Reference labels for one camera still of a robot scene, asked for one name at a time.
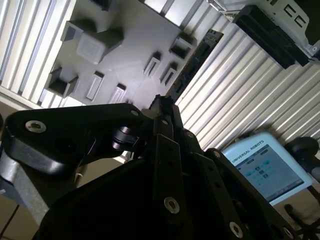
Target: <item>white metal panel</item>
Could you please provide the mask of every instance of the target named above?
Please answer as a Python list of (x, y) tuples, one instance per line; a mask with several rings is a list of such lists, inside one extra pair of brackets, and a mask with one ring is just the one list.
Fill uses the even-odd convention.
[(160, 13), (162, 8), (165, 6), (167, 0), (145, 0), (144, 4), (148, 5), (150, 8)]
[(2, 63), (3, 70), (0, 71), (1, 85), (5, 88), (10, 88), (12, 81), (15, 77), (18, 64), (20, 63), (21, 56), (29, 38), (31, 25), (34, 23), (34, 15), (39, 6), (39, 0), (28, 0), (22, 13), (20, 24), (17, 26), (17, 34), (15, 39), (12, 40), (12, 50), (8, 56), (6, 63)]
[(25, 76), (25, 72), (27, 70), (29, 60), (32, 57), (34, 52), (34, 47), (37, 44), (37, 40), (39, 40), (39, 36), (41, 34), (42, 29), (44, 29), (44, 23), (46, 22), (45, 17), (48, 17), (47, 10), (52, 4), (49, 0), (41, 0), (39, 6), (37, 8), (36, 15), (34, 17), (33, 25), (30, 30), (30, 34), (27, 38), (26, 45), (22, 52), (21, 61), (19, 66), (17, 67), (16, 74), (13, 80), (13, 84), (11, 87), (11, 91), (14, 93), (18, 93), (23, 78)]
[(1, 18), (4, 20), (0, 36), (0, 67), (3, 67), (6, 51), (9, 49), (12, 32), (15, 30), (15, 22), (18, 21), (22, 8), (19, 0), (8, 0), (3, 2)]
[(57, 0), (42, 39), (36, 59), (28, 76), (22, 96), (37, 103), (57, 57), (64, 24), (70, 19), (76, 0)]
[(180, 26), (195, 2), (196, 0), (175, 0), (165, 18)]

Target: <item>rectangular slot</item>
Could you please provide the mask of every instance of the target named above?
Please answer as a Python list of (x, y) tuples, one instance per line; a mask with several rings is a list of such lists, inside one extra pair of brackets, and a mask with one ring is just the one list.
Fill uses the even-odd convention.
[(160, 80), (161, 83), (164, 83), (165, 86), (173, 79), (174, 75), (177, 73), (177, 64), (171, 64), (167, 71), (164, 72)]
[(143, 74), (152, 77), (160, 65), (160, 54), (155, 53), (146, 65)]
[(169, 51), (184, 60), (187, 58), (189, 52), (194, 48), (194, 43), (194, 39), (186, 39), (186, 36), (179, 35), (175, 39)]
[(294, 21), (299, 25), (300, 28), (303, 28), (304, 24), (306, 24), (306, 21), (300, 15), (297, 16)]
[(271, 0), (270, 5), (273, 6), (278, 2), (278, 0)]
[(109, 104), (118, 104), (122, 102), (122, 99), (124, 98), (126, 93), (126, 86), (122, 85), (122, 84), (118, 84), (116, 86), (116, 89), (113, 93), (113, 95), (111, 96), (110, 100), (109, 100)]
[(100, 72), (95, 72), (94, 75), (91, 78), (91, 85), (88, 89), (88, 92), (86, 94), (86, 98), (90, 101), (93, 101), (98, 93), (98, 90), (102, 84), (104, 75)]
[(287, 6), (285, 6), (284, 11), (286, 12), (286, 14), (288, 14), (291, 18), (293, 17), (293, 15), (296, 13), (296, 10), (293, 9), (293, 7), (288, 4)]

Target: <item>metal washer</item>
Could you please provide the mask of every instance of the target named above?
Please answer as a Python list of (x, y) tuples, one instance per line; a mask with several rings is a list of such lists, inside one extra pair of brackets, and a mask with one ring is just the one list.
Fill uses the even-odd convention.
[(47, 126), (42, 122), (38, 120), (30, 120), (25, 123), (25, 128), (36, 134), (41, 134), (47, 130)]

